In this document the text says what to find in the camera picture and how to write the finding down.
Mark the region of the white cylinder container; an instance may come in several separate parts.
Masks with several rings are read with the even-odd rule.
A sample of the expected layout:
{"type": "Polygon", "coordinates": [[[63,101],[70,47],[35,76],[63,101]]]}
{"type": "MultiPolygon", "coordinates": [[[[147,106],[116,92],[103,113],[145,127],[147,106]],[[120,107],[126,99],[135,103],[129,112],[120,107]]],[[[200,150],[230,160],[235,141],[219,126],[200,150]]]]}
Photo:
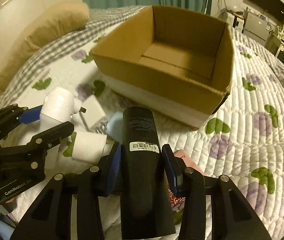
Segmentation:
{"type": "Polygon", "coordinates": [[[89,164],[97,164],[103,155],[107,135],[77,132],[71,158],[89,164]]]}

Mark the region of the white faucet filter device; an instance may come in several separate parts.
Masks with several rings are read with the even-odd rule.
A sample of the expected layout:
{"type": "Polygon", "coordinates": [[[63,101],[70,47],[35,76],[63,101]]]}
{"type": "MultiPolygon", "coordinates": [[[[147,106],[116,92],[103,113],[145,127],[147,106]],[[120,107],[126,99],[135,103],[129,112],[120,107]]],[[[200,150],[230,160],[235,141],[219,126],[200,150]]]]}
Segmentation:
{"type": "Polygon", "coordinates": [[[71,122],[73,115],[82,109],[82,101],[72,92],[55,87],[50,91],[44,102],[39,115],[39,132],[46,131],[66,121],[71,122]]]}

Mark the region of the open cardboard box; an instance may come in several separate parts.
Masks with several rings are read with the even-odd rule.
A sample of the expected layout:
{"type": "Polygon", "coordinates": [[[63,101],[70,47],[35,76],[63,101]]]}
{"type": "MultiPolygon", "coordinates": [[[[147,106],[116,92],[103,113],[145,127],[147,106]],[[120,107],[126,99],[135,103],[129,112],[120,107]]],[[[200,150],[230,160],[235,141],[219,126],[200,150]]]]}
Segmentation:
{"type": "Polygon", "coordinates": [[[200,128],[230,94],[229,25],[199,12],[146,7],[91,54],[113,91],[193,128],[200,128]]]}

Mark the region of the white power adapter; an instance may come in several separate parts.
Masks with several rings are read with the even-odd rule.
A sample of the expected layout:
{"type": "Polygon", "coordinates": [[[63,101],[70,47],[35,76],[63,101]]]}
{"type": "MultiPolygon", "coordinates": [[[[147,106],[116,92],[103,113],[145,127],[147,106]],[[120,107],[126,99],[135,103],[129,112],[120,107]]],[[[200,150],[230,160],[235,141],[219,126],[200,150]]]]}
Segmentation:
{"type": "Polygon", "coordinates": [[[94,95],[89,96],[83,102],[79,115],[87,131],[91,131],[102,119],[106,117],[105,111],[94,95]]]}

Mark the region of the grey mini fridge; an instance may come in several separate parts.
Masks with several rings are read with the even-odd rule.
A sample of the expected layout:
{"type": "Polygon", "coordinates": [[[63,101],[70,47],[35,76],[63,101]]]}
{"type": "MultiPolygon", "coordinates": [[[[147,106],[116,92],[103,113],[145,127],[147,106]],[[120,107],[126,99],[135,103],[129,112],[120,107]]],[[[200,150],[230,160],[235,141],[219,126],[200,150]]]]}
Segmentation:
{"type": "Polygon", "coordinates": [[[243,32],[245,31],[266,41],[269,36],[268,22],[263,20],[260,16],[248,12],[243,29],[243,32]]]}

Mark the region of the black bottle with label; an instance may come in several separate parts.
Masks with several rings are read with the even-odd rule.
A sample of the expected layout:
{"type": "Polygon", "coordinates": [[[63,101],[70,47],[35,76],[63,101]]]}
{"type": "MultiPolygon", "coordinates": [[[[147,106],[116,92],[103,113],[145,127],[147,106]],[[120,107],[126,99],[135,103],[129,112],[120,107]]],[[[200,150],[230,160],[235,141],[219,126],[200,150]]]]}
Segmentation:
{"type": "Polygon", "coordinates": [[[153,114],[129,107],[123,114],[120,197],[122,239],[176,232],[153,114]]]}

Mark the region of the beige pillow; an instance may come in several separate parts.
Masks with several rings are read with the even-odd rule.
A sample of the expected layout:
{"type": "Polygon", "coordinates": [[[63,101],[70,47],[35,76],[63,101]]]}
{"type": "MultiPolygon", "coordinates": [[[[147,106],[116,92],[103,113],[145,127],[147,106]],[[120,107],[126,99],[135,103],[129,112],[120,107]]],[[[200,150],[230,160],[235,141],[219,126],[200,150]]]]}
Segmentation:
{"type": "Polygon", "coordinates": [[[47,9],[26,26],[1,63],[0,95],[34,53],[67,33],[84,29],[88,20],[88,4],[61,2],[47,9]]]}

